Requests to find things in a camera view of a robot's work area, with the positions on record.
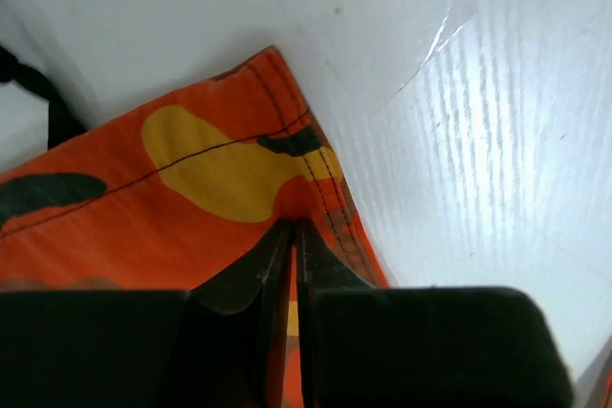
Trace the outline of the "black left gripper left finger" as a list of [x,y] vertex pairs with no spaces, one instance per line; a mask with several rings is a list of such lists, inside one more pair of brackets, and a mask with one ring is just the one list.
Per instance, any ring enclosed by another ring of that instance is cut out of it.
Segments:
[[5,407],[278,407],[293,226],[193,290],[1,296]]

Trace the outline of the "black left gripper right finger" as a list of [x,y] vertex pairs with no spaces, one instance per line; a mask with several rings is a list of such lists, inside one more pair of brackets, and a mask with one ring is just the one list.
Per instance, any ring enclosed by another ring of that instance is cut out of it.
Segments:
[[382,289],[296,227],[308,407],[569,407],[572,384],[539,306],[506,287]]

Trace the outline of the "orange camouflage trousers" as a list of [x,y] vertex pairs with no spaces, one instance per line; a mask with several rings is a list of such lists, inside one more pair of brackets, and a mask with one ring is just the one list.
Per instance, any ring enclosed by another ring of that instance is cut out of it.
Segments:
[[45,154],[1,177],[1,296],[16,290],[193,290],[293,226],[282,403],[302,396],[296,227],[389,287],[338,159],[281,54],[174,91],[94,130],[11,52],[1,79],[49,104]]

